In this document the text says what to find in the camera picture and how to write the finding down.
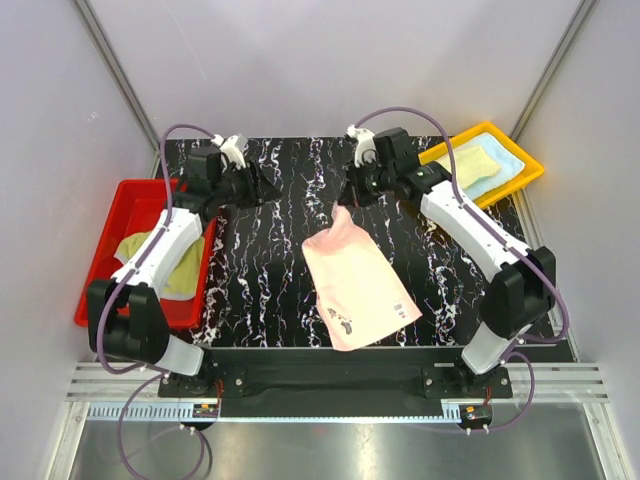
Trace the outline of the pink towel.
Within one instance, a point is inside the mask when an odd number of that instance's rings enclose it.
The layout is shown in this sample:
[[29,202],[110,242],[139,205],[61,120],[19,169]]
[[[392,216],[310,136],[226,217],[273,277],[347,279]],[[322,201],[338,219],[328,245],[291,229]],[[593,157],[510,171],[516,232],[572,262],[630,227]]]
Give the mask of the pink towel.
[[332,348],[348,352],[388,337],[421,311],[349,210],[334,205],[332,218],[329,228],[303,242],[302,252]]

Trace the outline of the yellow green towel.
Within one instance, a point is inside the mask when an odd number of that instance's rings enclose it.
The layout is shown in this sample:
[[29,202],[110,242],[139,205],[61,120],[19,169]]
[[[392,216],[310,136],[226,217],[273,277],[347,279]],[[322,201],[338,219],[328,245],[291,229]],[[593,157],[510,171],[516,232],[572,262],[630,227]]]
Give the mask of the yellow green towel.
[[501,170],[501,166],[479,145],[456,148],[454,160],[457,183],[463,190],[494,177]]

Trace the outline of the light blue towel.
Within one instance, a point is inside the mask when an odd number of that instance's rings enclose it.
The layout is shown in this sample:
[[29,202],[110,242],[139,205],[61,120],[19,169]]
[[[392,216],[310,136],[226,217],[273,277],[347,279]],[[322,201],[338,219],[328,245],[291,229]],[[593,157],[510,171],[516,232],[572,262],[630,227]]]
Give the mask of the light blue towel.
[[494,135],[488,132],[482,133],[470,140],[466,144],[466,147],[474,145],[482,146],[489,156],[501,166],[501,170],[494,177],[481,180],[467,190],[464,190],[466,195],[472,200],[477,200],[491,190],[503,186],[514,179],[525,168],[525,163],[522,160],[512,154]]

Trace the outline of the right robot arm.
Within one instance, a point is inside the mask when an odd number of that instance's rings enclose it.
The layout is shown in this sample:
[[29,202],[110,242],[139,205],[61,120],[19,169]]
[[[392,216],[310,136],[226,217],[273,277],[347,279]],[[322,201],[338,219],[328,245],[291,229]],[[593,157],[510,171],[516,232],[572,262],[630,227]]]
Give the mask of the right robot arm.
[[355,151],[339,204],[369,207],[392,193],[444,229],[484,275],[481,323],[446,376],[463,395],[480,394],[517,340],[555,306],[554,254],[546,247],[533,250],[499,228],[460,188],[455,163],[422,164],[406,130],[375,134],[350,125],[346,136]]

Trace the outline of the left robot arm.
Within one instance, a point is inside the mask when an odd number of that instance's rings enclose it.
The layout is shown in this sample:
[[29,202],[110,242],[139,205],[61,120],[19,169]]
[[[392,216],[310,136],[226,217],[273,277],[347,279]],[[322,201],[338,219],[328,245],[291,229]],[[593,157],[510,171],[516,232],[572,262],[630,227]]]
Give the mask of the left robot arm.
[[170,274],[202,237],[221,207],[260,207],[280,199],[259,163],[229,144],[191,152],[177,182],[165,182],[166,206],[147,239],[108,279],[92,281],[86,291],[90,348],[111,374],[122,369],[110,359],[181,375],[196,396],[215,386],[216,372],[203,363],[202,348],[172,334],[161,305]]

